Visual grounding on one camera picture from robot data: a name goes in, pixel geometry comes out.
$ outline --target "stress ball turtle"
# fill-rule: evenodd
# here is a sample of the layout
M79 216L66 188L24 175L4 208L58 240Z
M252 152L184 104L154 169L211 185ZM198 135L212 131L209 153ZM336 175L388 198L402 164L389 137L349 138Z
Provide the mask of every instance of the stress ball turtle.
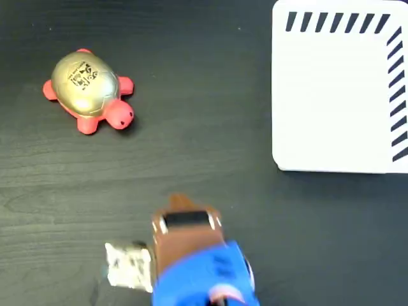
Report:
M101 120L115 129L130 125L135 113L120 97L132 94L133 87L130 78L117 76L91 51L79 49L57 63L43 93L76 118L81 133L90 135Z

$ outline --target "dark wooden table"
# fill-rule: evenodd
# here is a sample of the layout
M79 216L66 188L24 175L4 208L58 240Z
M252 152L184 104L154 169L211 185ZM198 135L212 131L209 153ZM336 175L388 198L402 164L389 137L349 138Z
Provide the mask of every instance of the dark wooden table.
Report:
M0 305L148 305L104 242L150 240L172 192L220 209L261 304L408 304L408 179L282 173L262 0L0 4ZM126 133L81 135L41 86L89 48L136 83Z

